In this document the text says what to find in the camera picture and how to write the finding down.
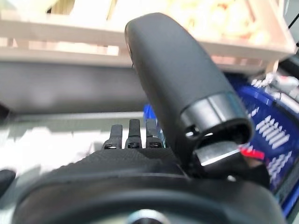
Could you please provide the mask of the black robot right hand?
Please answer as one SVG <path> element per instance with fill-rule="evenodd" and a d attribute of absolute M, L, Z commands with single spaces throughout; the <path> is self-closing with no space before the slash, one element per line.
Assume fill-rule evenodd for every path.
<path fill-rule="evenodd" d="M 239 146 L 254 127 L 200 44 L 171 17 L 125 26 L 133 67 L 162 128 L 145 149 L 103 147 L 42 176 L 20 197 L 14 224 L 284 224 L 265 165 Z"/>

